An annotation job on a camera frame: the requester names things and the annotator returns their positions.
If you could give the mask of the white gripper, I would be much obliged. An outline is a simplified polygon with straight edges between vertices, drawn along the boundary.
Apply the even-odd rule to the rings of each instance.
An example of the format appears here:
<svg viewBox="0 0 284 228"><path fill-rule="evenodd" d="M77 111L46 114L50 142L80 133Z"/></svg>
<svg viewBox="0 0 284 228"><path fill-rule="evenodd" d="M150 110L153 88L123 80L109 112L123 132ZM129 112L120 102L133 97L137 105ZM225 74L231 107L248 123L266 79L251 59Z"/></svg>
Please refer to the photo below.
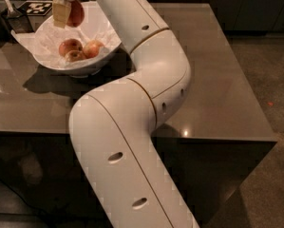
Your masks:
<svg viewBox="0 0 284 228"><path fill-rule="evenodd" d="M71 3L74 0L52 0L52 16L55 27L64 28L71 13Z"/></svg>

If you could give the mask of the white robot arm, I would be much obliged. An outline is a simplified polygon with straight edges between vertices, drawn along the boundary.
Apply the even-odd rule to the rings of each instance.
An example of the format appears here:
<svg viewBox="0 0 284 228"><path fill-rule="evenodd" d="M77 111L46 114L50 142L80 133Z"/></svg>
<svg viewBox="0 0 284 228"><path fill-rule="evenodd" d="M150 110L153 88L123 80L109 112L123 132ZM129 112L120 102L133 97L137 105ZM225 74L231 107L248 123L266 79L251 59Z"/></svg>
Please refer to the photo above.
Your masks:
<svg viewBox="0 0 284 228"><path fill-rule="evenodd" d="M199 228L151 141L188 95L186 54L147 0L96 1L135 70L72 107L78 161L114 228Z"/></svg>

